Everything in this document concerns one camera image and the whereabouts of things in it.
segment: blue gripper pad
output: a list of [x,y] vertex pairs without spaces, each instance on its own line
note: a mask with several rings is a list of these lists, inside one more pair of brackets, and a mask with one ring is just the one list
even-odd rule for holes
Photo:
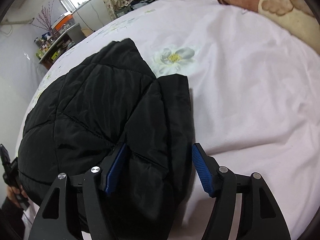
[[196,168],[204,191],[207,192],[210,197],[212,197],[214,193],[212,174],[205,164],[205,161],[196,145],[192,146],[192,162]]
[[125,161],[125,156],[126,156],[125,148],[126,148],[126,144],[123,144],[107,175],[107,186],[105,190],[105,192],[107,193],[107,196],[110,196],[110,194],[116,190],[119,175],[122,171],[122,167]]

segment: silver screw head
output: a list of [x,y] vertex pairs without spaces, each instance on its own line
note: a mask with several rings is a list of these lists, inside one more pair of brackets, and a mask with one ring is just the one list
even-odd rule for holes
[[60,173],[58,179],[64,179],[67,175],[65,173]]
[[261,175],[259,173],[257,173],[257,172],[253,174],[253,177],[255,179],[261,179]]
[[223,172],[223,173],[226,173],[226,172],[228,172],[228,168],[225,167],[225,166],[221,166],[221,167],[219,168],[219,171],[221,171],[221,172]]
[[91,172],[92,173],[97,173],[99,171],[100,171],[100,168],[98,166],[95,166],[95,167],[91,168]]

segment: flower print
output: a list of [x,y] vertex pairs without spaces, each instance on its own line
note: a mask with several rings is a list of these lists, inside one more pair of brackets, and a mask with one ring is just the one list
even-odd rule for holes
[[135,22],[136,20],[137,20],[136,18],[131,18],[131,19],[127,20],[127,23],[130,24],[130,23]]
[[174,67],[179,71],[181,66],[188,65],[192,62],[192,57],[194,55],[195,51],[188,47],[178,49],[175,52],[165,48],[160,56],[160,61],[164,64],[164,66],[159,70],[159,73],[164,73],[167,67]]
[[41,91],[36,95],[36,100],[39,99],[39,97],[41,96],[42,92],[43,92],[43,90],[41,90]]
[[177,48],[176,46],[170,46],[153,55],[150,67],[156,77],[175,73],[186,74],[189,71],[187,69],[193,66],[194,55],[194,49],[189,47]]
[[151,12],[154,12],[156,9],[151,9],[151,10],[148,10],[148,11],[145,11],[145,13],[151,13]]

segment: black puffer jacket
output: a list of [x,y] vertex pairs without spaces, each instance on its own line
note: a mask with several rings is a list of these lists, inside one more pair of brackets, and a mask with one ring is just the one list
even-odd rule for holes
[[[20,179],[40,205],[59,173],[84,173],[125,142],[132,154],[103,208],[120,239],[166,239],[192,139],[187,77],[156,79],[132,40],[114,41],[42,93],[25,123]],[[85,225],[81,196],[78,205]]]

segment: hand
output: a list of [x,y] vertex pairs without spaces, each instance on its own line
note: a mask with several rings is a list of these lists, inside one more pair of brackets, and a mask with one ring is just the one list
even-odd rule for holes
[[15,187],[10,187],[10,186],[7,186],[7,196],[9,198],[9,200],[15,204],[18,208],[21,208],[17,198],[16,198],[16,194],[20,194],[22,196],[24,196],[25,198],[28,198],[26,192],[24,191],[24,189],[22,188],[22,186],[20,186],[20,190],[15,188]]

